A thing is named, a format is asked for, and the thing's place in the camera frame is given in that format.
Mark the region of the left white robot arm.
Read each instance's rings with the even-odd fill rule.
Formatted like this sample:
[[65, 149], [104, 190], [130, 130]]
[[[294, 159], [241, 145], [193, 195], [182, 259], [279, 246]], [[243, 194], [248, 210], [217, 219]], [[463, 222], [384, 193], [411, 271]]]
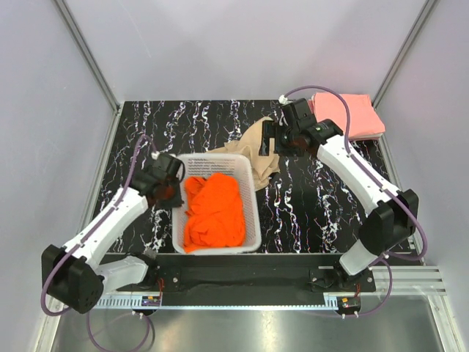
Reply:
[[80, 314], [96, 306], [102, 295], [128, 285], [151, 290], [158, 283], [155, 260], [147, 254], [127, 254], [104, 264], [115, 240], [147, 210], [182, 206], [180, 184], [184, 163], [168, 153], [152, 162], [119, 188], [109, 204], [79, 234], [61, 247], [41, 254], [42, 297], [51, 296]]

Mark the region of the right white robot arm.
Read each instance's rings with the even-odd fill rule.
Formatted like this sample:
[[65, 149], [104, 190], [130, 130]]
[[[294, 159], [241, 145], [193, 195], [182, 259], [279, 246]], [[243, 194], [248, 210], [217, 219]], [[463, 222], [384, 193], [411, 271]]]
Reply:
[[418, 196], [401, 191], [382, 178], [352, 148], [331, 120], [305, 130], [267, 120], [262, 123], [259, 154], [302, 156], [310, 153], [332, 169], [361, 203], [366, 213], [357, 241], [339, 258], [333, 282], [340, 290], [357, 285], [359, 276], [388, 250], [416, 231]]

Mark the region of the white plastic laundry basket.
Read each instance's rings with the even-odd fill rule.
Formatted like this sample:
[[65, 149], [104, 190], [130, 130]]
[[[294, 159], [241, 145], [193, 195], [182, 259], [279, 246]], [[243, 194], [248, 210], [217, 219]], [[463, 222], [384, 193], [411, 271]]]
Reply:
[[192, 255], [236, 255], [255, 252], [261, 245], [262, 235], [259, 212], [251, 173], [251, 163], [243, 155], [227, 153], [186, 153], [177, 156], [185, 166], [185, 176], [208, 178], [214, 173], [233, 177], [239, 186], [243, 202], [246, 236], [243, 244], [234, 247], [198, 249]]

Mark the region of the beige t shirt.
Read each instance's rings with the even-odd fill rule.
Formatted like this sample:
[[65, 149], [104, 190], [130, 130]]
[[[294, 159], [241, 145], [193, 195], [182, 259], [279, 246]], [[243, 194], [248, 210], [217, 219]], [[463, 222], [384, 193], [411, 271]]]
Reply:
[[279, 155], [273, 152], [273, 142], [270, 142], [268, 156], [259, 154], [262, 144], [262, 123], [265, 121], [272, 122], [273, 119], [263, 117], [251, 125], [238, 140], [225, 142], [223, 147], [208, 150], [209, 153], [244, 155], [251, 163], [251, 173], [257, 191], [267, 187], [271, 177], [280, 171], [280, 158]]

